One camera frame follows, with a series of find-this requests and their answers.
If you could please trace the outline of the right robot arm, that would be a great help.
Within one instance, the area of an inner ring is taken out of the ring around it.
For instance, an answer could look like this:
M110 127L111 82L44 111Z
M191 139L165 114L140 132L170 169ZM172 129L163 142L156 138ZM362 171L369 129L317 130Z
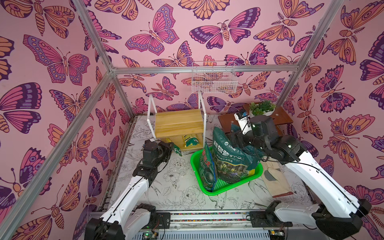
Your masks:
M244 110L235 113L234 117L240 126L230 134L236 147L260 161L286 166L321 200L321 204L311 206L273 201L263 217L251 218L252 223L314 226L333 240L344 240L360 231L364 217L372 208L368 200L358 199L344 190L296 138L280 136L271 117L250 118Z

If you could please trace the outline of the green plastic basket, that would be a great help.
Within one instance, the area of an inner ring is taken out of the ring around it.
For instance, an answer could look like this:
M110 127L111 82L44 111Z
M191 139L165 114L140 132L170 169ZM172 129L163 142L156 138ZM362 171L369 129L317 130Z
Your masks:
M191 158L190 158L190 163L191 163L192 169L194 171L195 177L197 179L197 182L198 182L198 185L199 185L201 191L207 196L217 196L217 195L222 194L226 191L237 188L243 184L246 184L250 181L253 181L255 179L260 178L264 172L262 164L259 163L255 169L254 175L241 177L241 180L239 182L233 183L233 184L230 184L230 183L227 183L223 180L218 179L216 184L215 184L215 188L210 192L210 191L205 189L203 182L202 182L202 179L198 173L198 168L200 165L200 157L202 156L202 153L203 153L203 150L199 150L199 151L193 153Z

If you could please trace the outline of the blue green soil bag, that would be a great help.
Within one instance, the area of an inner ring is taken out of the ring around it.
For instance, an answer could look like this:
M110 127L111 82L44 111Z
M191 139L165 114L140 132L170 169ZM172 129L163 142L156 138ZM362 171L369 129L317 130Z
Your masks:
M212 192L217 182L217 170L213 155L206 144L200 156L199 176L206 191Z

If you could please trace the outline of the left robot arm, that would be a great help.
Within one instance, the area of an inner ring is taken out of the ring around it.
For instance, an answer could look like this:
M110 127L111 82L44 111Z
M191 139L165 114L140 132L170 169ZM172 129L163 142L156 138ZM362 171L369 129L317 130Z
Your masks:
M156 239L159 235L156 230L168 229L169 214L158 214L155 206L138 202L156 179L159 166L169 162L173 151L173 142L146 140L143 158L131 181L100 218L87 223L84 239L132 240L142 229L149 232L149 239Z

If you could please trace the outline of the yellow green packet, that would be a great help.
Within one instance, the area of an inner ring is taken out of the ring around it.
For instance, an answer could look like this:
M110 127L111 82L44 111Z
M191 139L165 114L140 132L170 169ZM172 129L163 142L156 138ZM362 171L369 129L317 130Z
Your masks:
M194 147L200 144L198 136L196 134L189 134L183 136L185 148Z
M176 153L177 155L179 155L180 157L182 157L182 151L181 149L177 146L177 145L173 145L173 151L174 153Z

